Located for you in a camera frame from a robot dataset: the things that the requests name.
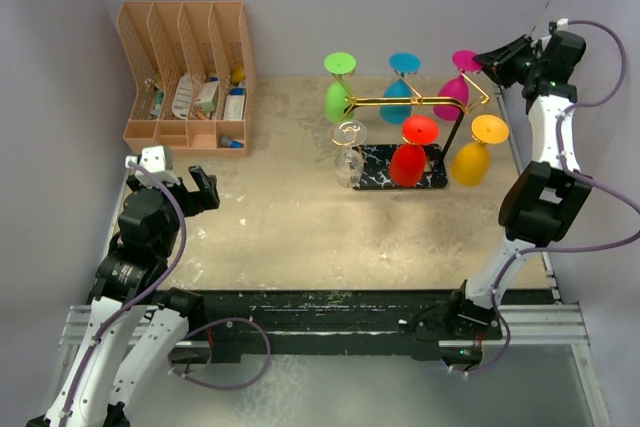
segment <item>robotic arm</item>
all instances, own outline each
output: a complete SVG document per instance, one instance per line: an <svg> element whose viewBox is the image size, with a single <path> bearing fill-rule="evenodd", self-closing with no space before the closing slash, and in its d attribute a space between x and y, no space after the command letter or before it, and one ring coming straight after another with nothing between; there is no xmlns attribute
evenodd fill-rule
<svg viewBox="0 0 640 427"><path fill-rule="evenodd" d="M200 166L189 168L198 191L189 192L172 172L171 151L166 147L143 149L140 158L130 156L169 189L185 217L217 209L220 199L216 177ZM187 332L204 324L204 303L192 292L170 289L158 303L141 340L127 354L134 329L147 312L136 305L124 312L99 341L96 332L123 305L145 292L167 270L179 230L178 214L166 196L140 172L129 176L132 190L118 217L119 232L98 267L88 329L68 378L47 413L27 427L129 427L127 411L144 390L154 368L164 362ZM94 347L88 363L85 353ZM73 380L79 383L71 395Z"/></svg>
<svg viewBox="0 0 640 427"><path fill-rule="evenodd" d="M517 253L531 247L546 247L560 241L567 233L591 191L591 186L565 174L560 164L556 123L577 101L576 88L568 84L574 66L586 49L584 39L566 32L568 21L550 25L551 35L534 41L520 37L509 45L476 56L487 76L501 87L515 82L523 85L527 115L533 133L532 160L507 193L498 216L504 227L502 240L483 269L469 278L457 296L450 320L466 328L482 331L495 320L492 293L496 305L526 263L527 256ZM573 150L572 116L566 115L562 126L563 154L569 169L580 171ZM496 281L507 259L516 261Z"/></svg>

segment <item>black marble base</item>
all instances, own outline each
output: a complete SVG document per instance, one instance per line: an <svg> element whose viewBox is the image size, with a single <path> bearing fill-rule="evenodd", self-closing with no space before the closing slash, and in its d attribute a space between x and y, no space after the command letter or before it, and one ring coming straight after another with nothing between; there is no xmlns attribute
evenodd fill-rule
<svg viewBox="0 0 640 427"><path fill-rule="evenodd" d="M360 147L364 157L364 171L360 183L354 190L401 190L401 189L444 189L449 183L444 164L437 160L442 155L438 144L424 146L431 164L431 172L425 172L422 180L414 187L401 187L389 176L391 157L401 144L363 145Z"/></svg>

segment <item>small bottle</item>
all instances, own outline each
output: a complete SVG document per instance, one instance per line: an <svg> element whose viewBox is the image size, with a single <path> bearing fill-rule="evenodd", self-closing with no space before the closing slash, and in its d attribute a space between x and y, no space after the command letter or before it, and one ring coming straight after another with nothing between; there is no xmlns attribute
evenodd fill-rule
<svg viewBox="0 0 640 427"><path fill-rule="evenodd" d="M242 142L238 142L237 140L233 140L231 137L227 137L223 135L220 137L220 145L226 147L228 149L242 149L244 148L244 144Z"/></svg>

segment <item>beige table surface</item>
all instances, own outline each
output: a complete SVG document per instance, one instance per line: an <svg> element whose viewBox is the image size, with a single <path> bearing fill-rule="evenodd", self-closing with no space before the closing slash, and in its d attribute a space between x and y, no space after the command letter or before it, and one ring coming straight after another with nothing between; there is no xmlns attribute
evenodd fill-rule
<svg viewBox="0 0 640 427"><path fill-rule="evenodd" d="M434 95L446 80L420 78L415 85ZM390 82L355 77L351 85L360 96L380 96ZM323 112L330 83L328 77L261 78L248 158L175 160L185 179L193 164L217 175L221 206L188 219L185 255L164 288L457 288L480 269L500 238L498 209L516 179L508 143L491 148L491 169L475 188L452 180L435 191L342 188L334 174L338 148ZM485 112L500 115L495 100ZM368 128L367 143L401 141L400 129L385 123L377 107L359 109L356 118ZM448 165L471 140L470 120ZM441 123L441 144L451 125ZM187 185L195 188L191 179ZM540 257L513 286L548 286Z"/></svg>

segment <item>desk organizer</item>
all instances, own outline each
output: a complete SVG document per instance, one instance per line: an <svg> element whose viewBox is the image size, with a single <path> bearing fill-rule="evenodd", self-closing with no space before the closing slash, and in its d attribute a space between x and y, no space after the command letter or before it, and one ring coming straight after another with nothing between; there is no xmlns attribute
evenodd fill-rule
<svg viewBox="0 0 640 427"><path fill-rule="evenodd" d="M245 157L249 154L251 117L258 78L242 2L125 2L118 15L118 32L136 83L136 98L124 139L139 153L152 145L168 145L175 155ZM242 120L223 120L231 72L244 67L245 108ZM193 86L186 120L171 110L178 81L189 73ZM162 79L160 114L155 105L154 80ZM218 77L215 118L200 120L194 99L208 76ZM241 142L226 148L220 137Z"/></svg>

